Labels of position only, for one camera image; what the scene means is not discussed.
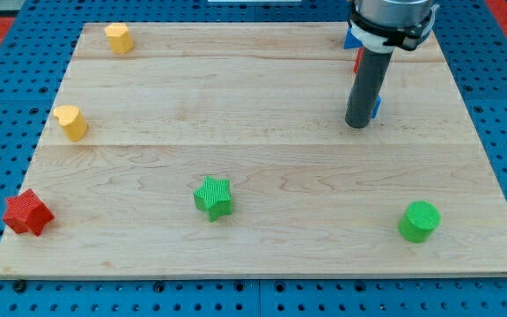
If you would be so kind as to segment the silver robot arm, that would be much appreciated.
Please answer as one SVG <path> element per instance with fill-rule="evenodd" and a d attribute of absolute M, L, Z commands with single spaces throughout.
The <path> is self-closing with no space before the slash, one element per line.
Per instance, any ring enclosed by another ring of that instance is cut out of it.
<path fill-rule="evenodd" d="M 374 53 L 414 51 L 429 37 L 439 8 L 432 0 L 355 0 L 349 30 Z"/>

